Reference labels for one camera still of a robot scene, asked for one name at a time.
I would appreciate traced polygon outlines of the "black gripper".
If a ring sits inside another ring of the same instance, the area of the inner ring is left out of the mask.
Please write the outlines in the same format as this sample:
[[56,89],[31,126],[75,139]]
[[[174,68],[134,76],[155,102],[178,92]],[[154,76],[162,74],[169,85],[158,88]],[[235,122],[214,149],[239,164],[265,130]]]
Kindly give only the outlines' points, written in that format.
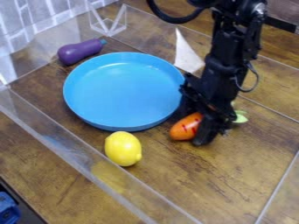
[[186,75],[181,87],[179,116],[203,115],[195,137],[195,146],[210,144],[218,135],[225,135],[238,115],[231,106],[249,68],[242,58],[243,38],[235,31],[218,31],[213,37],[210,53],[201,78]]

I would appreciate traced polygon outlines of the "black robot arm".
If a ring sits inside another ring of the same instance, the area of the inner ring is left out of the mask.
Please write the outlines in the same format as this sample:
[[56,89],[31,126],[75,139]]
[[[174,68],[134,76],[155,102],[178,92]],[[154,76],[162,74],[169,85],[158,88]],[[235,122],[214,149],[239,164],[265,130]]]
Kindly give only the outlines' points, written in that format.
[[250,61],[261,50],[261,33],[267,17],[267,0],[221,0],[213,6],[215,21],[210,53],[201,77],[186,74],[181,86],[182,112],[202,114],[191,139],[197,146],[210,144],[238,120],[233,101],[243,88],[247,73],[255,71]]

